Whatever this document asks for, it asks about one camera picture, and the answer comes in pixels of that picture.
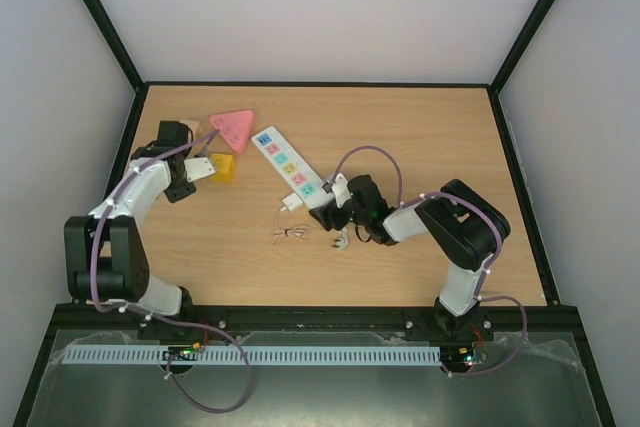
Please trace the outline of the white power strip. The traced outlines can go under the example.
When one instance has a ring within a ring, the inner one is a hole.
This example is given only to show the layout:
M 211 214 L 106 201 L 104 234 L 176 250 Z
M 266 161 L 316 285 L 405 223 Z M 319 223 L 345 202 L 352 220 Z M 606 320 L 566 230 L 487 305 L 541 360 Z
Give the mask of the white power strip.
M 334 199 L 324 190 L 324 180 L 274 126 L 258 132 L 251 141 L 308 209 Z

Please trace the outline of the white USB charger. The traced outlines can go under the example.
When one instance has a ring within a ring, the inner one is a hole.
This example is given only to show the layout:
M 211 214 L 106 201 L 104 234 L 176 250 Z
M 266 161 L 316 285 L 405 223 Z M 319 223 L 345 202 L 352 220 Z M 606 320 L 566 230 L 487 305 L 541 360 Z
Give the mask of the white USB charger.
M 282 199 L 280 212 L 295 212 L 304 206 L 304 202 L 297 193 L 291 193 Z

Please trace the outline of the yellow cube socket adapter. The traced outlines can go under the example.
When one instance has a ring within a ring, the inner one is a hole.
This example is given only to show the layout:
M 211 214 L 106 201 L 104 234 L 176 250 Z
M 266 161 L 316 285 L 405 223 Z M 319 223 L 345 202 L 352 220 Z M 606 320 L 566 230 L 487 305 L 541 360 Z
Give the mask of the yellow cube socket adapter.
M 231 183 L 236 171 L 235 157 L 232 154 L 212 153 L 209 159 L 215 170 L 211 180 L 217 183 Z

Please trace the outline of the beige cube socket adapter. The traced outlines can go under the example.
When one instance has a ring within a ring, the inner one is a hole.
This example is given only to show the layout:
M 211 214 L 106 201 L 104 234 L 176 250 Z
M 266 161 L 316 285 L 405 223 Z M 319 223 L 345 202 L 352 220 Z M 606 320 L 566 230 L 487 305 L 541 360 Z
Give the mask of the beige cube socket adapter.
M 201 132 L 200 122 L 194 119 L 180 119 L 180 123 L 185 124 L 190 130 L 190 139 L 195 140 Z

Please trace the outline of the pink triangular socket adapter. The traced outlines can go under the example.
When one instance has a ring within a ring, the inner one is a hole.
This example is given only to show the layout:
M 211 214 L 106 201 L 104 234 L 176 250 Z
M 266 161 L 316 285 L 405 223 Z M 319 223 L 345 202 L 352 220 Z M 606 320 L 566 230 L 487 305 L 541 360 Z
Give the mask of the pink triangular socket adapter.
M 209 117 L 209 123 L 226 144 L 238 154 L 242 154 L 251 138 L 256 122 L 252 110 L 214 114 Z

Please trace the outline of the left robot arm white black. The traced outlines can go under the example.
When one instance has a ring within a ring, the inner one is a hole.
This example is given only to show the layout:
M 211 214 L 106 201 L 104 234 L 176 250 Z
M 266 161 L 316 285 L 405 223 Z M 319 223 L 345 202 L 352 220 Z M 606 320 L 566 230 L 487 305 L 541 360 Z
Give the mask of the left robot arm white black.
M 90 301 L 102 313 L 129 306 L 147 317 L 180 312 L 188 293 L 152 274 L 139 224 L 159 196 L 176 203 L 196 192 L 187 173 L 193 145 L 188 125 L 162 121 L 157 138 L 134 151 L 104 201 L 66 221 L 66 278 L 74 300 Z

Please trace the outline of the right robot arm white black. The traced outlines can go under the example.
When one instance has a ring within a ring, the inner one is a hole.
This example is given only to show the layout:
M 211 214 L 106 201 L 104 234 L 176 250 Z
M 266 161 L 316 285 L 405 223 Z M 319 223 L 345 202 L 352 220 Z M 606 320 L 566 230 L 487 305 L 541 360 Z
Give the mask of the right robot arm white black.
M 449 261 L 447 278 L 435 300 L 435 323 L 446 338 L 471 326 L 490 266 L 511 234 L 506 217 L 459 179 L 409 203 L 390 206 L 368 174 L 323 187 L 329 199 L 309 209 L 326 231 L 349 224 L 362 227 L 376 244 L 394 246 L 428 234 Z

